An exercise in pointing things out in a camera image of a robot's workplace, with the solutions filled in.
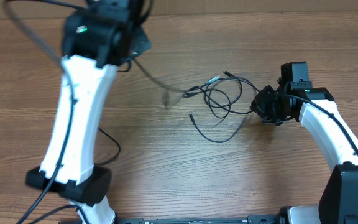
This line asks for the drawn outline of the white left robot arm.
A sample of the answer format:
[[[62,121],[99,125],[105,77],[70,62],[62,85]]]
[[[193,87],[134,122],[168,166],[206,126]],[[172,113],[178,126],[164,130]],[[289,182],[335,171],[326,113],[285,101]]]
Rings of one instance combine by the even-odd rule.
[[[149,15],[142,1],[91,1],[67,17],[63,67],[52,137],[28,186],[56,192],[83,223],[114,223],[107,200],[112,173],[95,163],[94,145],[104,102],[119,67],[151,46],[142,29]]]

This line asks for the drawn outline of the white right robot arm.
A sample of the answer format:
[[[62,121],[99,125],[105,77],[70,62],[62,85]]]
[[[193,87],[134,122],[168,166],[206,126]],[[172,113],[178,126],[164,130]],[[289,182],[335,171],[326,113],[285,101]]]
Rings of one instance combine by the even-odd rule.
[[[317,205],[283,207],[272,223],[358,223],[358,139],[326,88],[315,88],[306,62],[281,66],[278,88],[265,86],[251,110],[265,124],[295,119],[313,137],[331,176]]]

